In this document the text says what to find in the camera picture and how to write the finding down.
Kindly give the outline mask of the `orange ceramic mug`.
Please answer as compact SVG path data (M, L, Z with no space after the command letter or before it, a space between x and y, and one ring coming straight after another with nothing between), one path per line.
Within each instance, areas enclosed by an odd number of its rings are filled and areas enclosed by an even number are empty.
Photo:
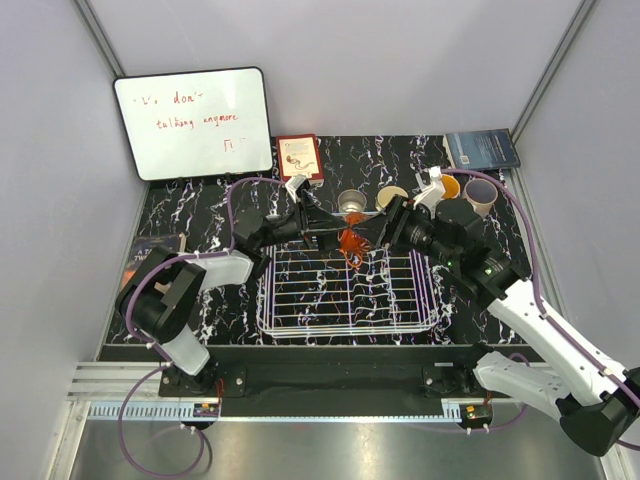
M339 250L343 254L347 265L353 269L359 269L365 256L371 250L371 244L360 235L356 234L352 227L369 218L363 212L351 212L345 216L348 228L339 234Z

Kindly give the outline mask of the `brown and cream cup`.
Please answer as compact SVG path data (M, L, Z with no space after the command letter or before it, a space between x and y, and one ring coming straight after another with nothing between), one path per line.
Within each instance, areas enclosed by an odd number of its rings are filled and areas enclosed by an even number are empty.
M362 192L354 189L348 189L339 194L337 203L341 213L349 214L364 212L367 205L367 199Z

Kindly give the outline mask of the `cream ribbed mug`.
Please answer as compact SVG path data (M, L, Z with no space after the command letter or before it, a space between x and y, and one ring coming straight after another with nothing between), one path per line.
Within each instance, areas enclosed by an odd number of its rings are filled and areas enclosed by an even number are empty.
M407 200L407 192L399 186L386 186L376 195L376 210L384 211L389 205L403 205Z

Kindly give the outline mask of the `white wire dish rack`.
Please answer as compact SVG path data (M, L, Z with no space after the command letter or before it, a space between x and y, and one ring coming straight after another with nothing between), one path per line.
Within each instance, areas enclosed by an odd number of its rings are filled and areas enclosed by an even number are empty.
M257 324L274 338L414 334L439 321L427 259L372 250L346 257L301 242L265 249Z

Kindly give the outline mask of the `floral iridescent white mug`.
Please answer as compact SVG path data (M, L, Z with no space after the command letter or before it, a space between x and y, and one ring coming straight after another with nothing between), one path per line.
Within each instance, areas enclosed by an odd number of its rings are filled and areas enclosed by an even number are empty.
M441 182L444 188L444 193L441 197L442 200L455 199L459 197L461 193L461 186L454 176L442 174Z

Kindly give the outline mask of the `pink iridescent mug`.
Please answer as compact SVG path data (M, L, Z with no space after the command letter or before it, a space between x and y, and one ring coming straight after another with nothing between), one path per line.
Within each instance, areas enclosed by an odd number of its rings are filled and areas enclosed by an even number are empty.
M487 180L471 179L465 184L462 196L476 214L485 218L498 199L498 189Z

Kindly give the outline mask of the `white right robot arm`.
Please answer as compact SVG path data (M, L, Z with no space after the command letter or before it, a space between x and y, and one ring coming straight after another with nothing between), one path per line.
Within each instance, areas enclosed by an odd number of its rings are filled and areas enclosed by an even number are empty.
M447 266L476 307L515 330L552 369L536 372L487 350L454 371L460 393L504 393L556 420L597 457L638 420L638 369L603 353L550 307L537 280L489 245L484 220L467 201L444 200L429 211L396 196L353 229L375 247L414 251Z

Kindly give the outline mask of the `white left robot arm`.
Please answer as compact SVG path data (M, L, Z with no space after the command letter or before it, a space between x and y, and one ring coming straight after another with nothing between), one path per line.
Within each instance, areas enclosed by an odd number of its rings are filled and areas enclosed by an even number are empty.
M347 222L299 193L284 215L267 216L251 208L239 212L232 226L234 245L228 251L178 254L164 246L153 248L115 302L130 333L180 370L181 384L196 396L208 394L216 382L208 350L188 327L199 294L259 278L271 262L266 247L301 241L336 249Z

